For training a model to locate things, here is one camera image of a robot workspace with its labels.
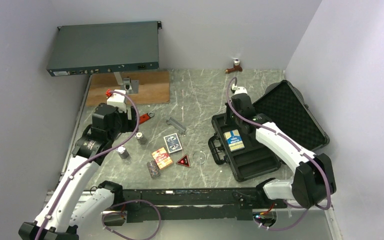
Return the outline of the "blue 10 chip stack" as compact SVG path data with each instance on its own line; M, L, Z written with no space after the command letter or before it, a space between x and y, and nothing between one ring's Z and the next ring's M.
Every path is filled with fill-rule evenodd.
M148 139L140 131L136 132L134 137L140 145L145 145L148 142Z

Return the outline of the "black poker set case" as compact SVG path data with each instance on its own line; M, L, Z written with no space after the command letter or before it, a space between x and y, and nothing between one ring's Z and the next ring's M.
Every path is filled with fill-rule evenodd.
M310 112L300 91L282 80L268 87L257 101L234 78L227 92L225 113L211 119L214 135L208 146L217 165L227 164L243 182L278 170L294 171L303 156L312 156L330 139Z

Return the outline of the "blue playing card deck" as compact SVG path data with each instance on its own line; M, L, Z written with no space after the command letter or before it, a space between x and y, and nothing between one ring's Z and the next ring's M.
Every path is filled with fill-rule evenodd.
M163 137L169 154L179 152L183 149L177 133L172 133Z

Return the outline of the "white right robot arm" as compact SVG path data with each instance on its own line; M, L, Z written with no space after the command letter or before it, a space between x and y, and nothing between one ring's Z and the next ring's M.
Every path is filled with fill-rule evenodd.
M264 124L249 120L240 115L229 97L230 110L244 122L255 126L255 139L268 147L293 171L289 180L272 179L262 185L255 194L256 203L269 207L275 200L293 200L299 207L309 209L313 206L328 210L332 206L332 195L336 192L336 181L330 157L299 145L280 130L274 122Z

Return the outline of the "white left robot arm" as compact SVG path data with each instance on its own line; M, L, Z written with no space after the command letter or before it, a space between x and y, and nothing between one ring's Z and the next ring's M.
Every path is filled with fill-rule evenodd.
M124 203L123 186L111 181L98 185L95 193L79 208L78 201L87 183L116 147L117 136L130 133L127 143L139 129L140 115L135 104L127 109L118 103L101 103L95 108L92 123L77 140L68 167L55 192L33 222L23 222L18 235L23 240L78 240L78 228L89 217L105 209L119 209Z

